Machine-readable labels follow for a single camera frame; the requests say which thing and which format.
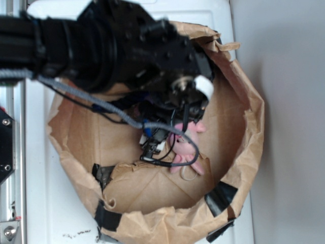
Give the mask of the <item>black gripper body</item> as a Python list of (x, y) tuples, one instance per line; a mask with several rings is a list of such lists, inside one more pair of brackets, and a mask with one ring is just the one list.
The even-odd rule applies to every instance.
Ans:
[[(200, 121), (189, 120), (182, 122), (182, 119), (187, 119), (187, 112), (185, 112), (183, 115), (180, 115), (180, 112), (177, 109), (163, 110), (148, 101), (140, 103), (139, 112), (144, 122), (167, 123), (168, 125), (173, 126), (177, 130), (183, 131), (184, 134), (187, 129), (188, 123), (197, 123)], [(164, 149), (166, 142), (169, 143), (169, 136), (171, 133), (173, 132), (161, 128), (145, 129), (144, 135), (140, 140), (140, 144), (142, 145), (144, 150), (144, 154), (142, 156), (143, 160), (154, 161), (152, 156), (154, 154), (160, 153), (162, 149)]]

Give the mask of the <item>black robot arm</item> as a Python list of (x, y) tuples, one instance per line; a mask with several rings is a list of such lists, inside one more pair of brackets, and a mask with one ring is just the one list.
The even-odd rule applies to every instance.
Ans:
[(36, 79), (119, 115), (147, 136), (141, 158), (204, 115), (213, 72), (203, 50), (140, 5), (92, 1), (76, 20), (1, 17), (1, 82)]

